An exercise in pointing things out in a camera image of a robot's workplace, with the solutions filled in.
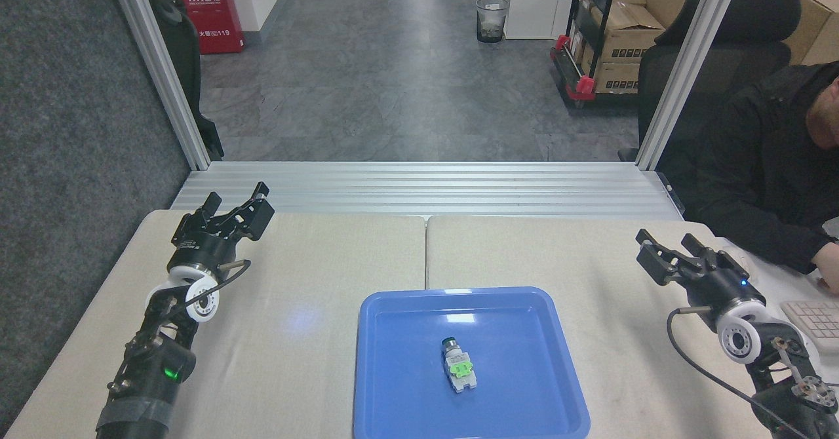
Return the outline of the person's hand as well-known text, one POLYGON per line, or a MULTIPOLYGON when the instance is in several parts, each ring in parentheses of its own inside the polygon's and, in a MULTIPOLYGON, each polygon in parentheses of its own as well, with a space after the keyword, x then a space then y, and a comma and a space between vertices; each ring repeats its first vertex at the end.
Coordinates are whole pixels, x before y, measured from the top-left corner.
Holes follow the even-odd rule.
POLYGON ((838 244, 828 242, 812 257, 820 273, 819 286, 831 295, 838 295, 838 244))

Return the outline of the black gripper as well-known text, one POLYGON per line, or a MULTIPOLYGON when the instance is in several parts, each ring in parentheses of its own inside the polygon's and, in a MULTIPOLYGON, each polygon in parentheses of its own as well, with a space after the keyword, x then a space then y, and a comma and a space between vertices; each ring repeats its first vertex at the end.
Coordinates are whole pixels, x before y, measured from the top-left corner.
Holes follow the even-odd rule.
POLYGON ((747 265, 736 254, 707 247, 691 233, 681 239, 691 257, 658 243, 645 228, 638 231, 637 243, 639 265, 659 286, 688 281, 689 306, 711 309, 700 316, 710 329, 716 329, 717 320, 740 304, 766 305, 766 298, 751 284, 747 265))
POLYGON ((181 218, 172 236, 176 251, 168 261, 168 270, 188 266, 206 270, 213 276, 227 276, 229 270, 221 266, 234 261, 236 240, 257 241, 275 215, 275 209, 267 201, 269 192, 269 186, 258 182, 246 202, 219 217, 214 215, 222 198, 215 191, 210 192, 198 209, 181 218))

